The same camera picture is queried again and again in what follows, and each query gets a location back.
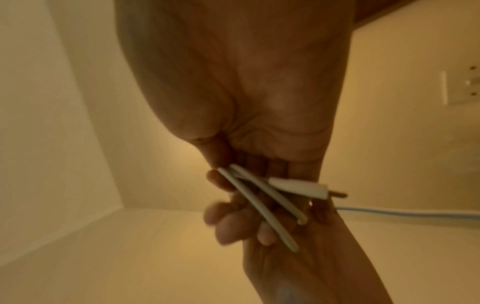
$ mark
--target wall outlet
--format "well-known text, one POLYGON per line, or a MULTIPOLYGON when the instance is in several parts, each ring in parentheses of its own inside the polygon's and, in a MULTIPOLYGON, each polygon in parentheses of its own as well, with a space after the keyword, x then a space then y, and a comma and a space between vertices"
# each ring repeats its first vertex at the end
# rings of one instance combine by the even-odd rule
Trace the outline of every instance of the wall outlet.
POLYGON ((445 105, 480 101, 480 64, 442 71, 441 85, 445 105))

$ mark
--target switch plate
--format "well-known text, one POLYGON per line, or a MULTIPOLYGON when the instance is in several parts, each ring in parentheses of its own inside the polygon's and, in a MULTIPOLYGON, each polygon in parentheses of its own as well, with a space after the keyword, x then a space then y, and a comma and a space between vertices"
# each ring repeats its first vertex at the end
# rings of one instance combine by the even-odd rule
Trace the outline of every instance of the switch plate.
POLYGON ((480 101, 480 64, 472 64, 442 71, 441 85, 443 103, 456 105, 480 101))

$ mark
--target blue wire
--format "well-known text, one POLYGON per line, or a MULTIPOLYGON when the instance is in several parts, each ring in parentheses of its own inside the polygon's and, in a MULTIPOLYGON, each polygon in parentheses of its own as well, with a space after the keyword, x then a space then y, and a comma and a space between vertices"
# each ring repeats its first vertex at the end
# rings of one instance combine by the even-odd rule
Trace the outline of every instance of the blue wire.
POLYGON ((381 210, 374 208, 362 208, 362 207, 336 207, 340 211, 354 211, 354 212, 364 212, 364 213, 376 213, 383 215, 391 216, 402 216, 402 217, 420 217, 420 218, 454 218, 454 219, 471 219, 471 220, 480 220, 480 213, 441 213, 441 212, 429 212, 429 213, 416 213, 409 211, 389 211, 381 210))

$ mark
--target beige wall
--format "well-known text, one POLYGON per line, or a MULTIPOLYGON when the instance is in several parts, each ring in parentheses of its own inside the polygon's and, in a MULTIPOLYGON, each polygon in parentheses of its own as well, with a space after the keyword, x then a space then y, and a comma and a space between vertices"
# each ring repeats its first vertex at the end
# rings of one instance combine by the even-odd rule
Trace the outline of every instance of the beige wall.
POLYGON ((0 9, 0 265, 121 206, 43 1, 0 9))
MULTIPOLYGON (((223 195, 153 116, 115 39, 112 1, 49 0, 124 203, 201 210, 223 195)), ((322 181, 348 204, 478 208, 480 103, 442 105, 440 72, 480 58, 480 2, 419 0, 354 34, 322 181)))
MULTIPOLYGON (((396 304, 480 302, 478 225, 347 224, 396 304)), ((0 302, 260 304, 241 254, 199 212, 122 209, 0 269, 0 302)))

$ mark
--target white cable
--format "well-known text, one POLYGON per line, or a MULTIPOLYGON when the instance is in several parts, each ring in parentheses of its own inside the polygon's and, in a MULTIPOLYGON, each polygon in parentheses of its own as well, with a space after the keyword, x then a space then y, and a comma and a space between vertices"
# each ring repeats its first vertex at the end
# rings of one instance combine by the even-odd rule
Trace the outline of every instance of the white cable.
POLYGON ((339 211, 376 213, 403 217, 480 220, 480 211, 473 210, 403 210, 352 206, 336 206, 335 208, 339 211))
POLYGON ((255 207, 255 209, 263 216, 268 224, 277 232, 280 239, 287 245, 292 252, 299 251, 299 245, 290 235, 290 233, 280 224, 279 220, 270 212, 270 210, 253 194, 247 186, 245 186, 239 179, 234 177, 225 168, 219 168, 218 171, 223 175, 232 185, 242 193, 246 199, 255 207))
POLYGON ((263 190, 266 194, 268 194, 271 198, 276 200, 283 208, 285 208, 288 212, 290 212, 297 220, 299 225, 306 225, 309 221, 308 217, 295 206, 292 204, 288 199, 286 199, 280 192, 276 191, 275 188, 269 186, 266 182, 262 179, 256 177, 255 175, 251 174, 248 170, 236 165, 230 165, 230 169, 236 171, 247 180, 255 184, 258 188, 263 190))

